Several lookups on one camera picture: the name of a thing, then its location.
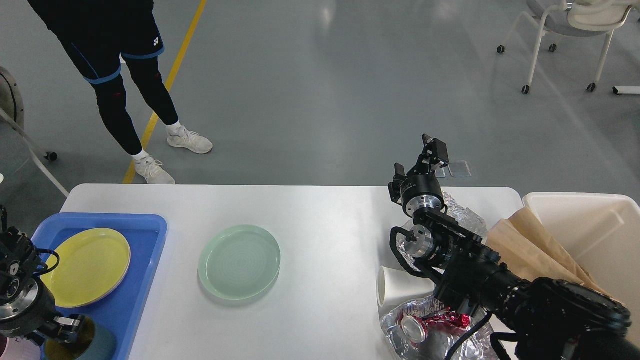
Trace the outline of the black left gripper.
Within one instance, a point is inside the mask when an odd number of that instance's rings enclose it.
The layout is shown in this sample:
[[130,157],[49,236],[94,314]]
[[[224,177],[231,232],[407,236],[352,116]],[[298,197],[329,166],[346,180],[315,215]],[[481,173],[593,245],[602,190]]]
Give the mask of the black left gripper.
[[46,340],[75,344],[86,320],[84,314],[62,316],[46,285],[31,278],[16,298],[1,306],[0,332],[3,337],[23,338],[38,346]]

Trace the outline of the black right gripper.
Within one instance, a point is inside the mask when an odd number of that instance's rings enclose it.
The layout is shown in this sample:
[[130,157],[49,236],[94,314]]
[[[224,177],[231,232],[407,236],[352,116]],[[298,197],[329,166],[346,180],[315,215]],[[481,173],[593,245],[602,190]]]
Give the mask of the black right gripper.
[[406,175],[402,164],[394,164],[394,176],[388,183],[391,202],[402,207],[412,218],[418,210],[426,209],[442,212],[445,200],[441,184],[435,175],[439,169],[450,164],[447,145],[436,137],[422,135],[423,150],[419,155],[419,172]]

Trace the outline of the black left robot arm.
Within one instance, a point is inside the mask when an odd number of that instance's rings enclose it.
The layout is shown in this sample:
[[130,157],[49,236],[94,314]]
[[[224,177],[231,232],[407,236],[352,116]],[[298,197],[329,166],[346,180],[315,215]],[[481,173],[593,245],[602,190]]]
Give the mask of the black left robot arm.
[[53,250],[38,248],[16,227],[9,227],[6,207],[1,207],[0,332],[6,338],[23,338],[43,346],[45,341],[75,344],[86,317],[64,316],[54,294],[41,276],[61,262]]

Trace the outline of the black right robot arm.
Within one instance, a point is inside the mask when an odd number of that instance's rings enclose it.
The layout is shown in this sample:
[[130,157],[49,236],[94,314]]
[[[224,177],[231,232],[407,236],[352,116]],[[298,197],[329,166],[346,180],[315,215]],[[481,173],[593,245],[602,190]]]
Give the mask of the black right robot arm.
[[406,172],[396,163],[388,183],[391,201],[413,223],[391,228],[391,252],[409,275],[434,283],[434,298],[448,310],[443,319],[464,325],[485,312],[448,347],[446,360],[493,316],[509,328],[489,335],[500,360],[510,358],[503,342],[516,343],[519,360],[637,360],[639,349],[626,338],[631,313],[619,301],[567,280],[520,278],[450,215],[436,176],[450,164],[447,146],[427,134],[422,143],[416,164]]

